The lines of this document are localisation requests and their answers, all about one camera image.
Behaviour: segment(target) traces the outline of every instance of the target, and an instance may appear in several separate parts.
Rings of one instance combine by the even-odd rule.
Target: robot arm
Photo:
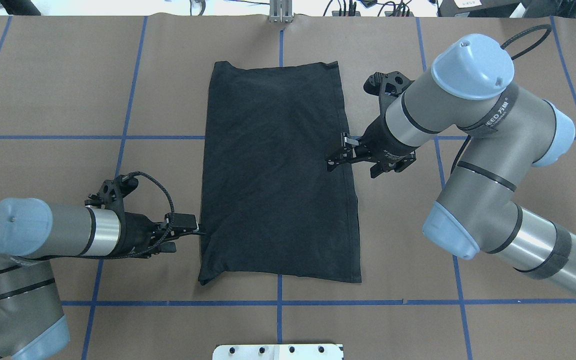
[[[136,175],[153,180],[168,197],[171,212],[164,221],[124,211],[123,198],[138,186]],[[0,202],[0,358],[43,360],[70,340],[49,259],[150,258],[174,253],[170,240],[201,234],[195,216],[175,213],[167,191],[144,173],[106,180],[85,204]]]
[[[472,141],[423,234],[462,259],[485,251],[576,295],[576,235],[511,201],[531,166],[548,166],[567,152],[575,128],[513,78],[510,55],[482,34],[451,45],[414,82],[398,72],[376,73],[364,89],[379,95],[381,114],[363,136],[342,135],[342,147],[326,157],[328,170],[368,161],[376,163],[373,178],[402,171],[416,148],[457,125]]]

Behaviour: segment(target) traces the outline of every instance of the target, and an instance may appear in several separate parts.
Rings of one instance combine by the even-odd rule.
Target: light blue joint cap
[[[552,102],[544,101],[550,104],[552,111],[555,112],[555,136],[546,153],[532,163],[533,167],[546,167],[554,164],[560,156],[568,152],[575,139],[575,124],[570,120],[570,117],[557,109]]]
[[[50,206],[38,198],[0,202],[0,254],[24,256],[37,251],[53,228]]]
[[[437,56],[430,73],[449,94],[466,100],[485,100],[506,89],[515,77],[515,66],[494,39],[469,34]]]
[[[422,231],[430,241],[461,259],[473,259],[480,251],[480,246],[468,230],[437,201],[432,205]]]
[[[66,315],[53,323],[46,331],[17,351],[12,360],[45,360],[59,353],[71,341]]]

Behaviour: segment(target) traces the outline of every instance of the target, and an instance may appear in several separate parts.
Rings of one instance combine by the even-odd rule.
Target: metal bracket
[[[270,0],[271,23],[293,22],[293,0]]]
[[[220,345],[212,360],[343,360],[342,344]]]

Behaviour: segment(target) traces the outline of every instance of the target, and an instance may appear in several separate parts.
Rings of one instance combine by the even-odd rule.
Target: white metal plate
[[[482,6],[482,2],[480,0],[455,0],[454,3],[457,4],[459,9]]]
[[[343,344],[220,345],[214,349],[212,360],[344,360],[344,346]]]

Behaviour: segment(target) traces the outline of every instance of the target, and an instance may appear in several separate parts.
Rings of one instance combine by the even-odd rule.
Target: folded garment
[[[336,62],[215,63],[208,94],[199,282],[224,271],[361,282],[352,168],[325,155],[348,132]]]

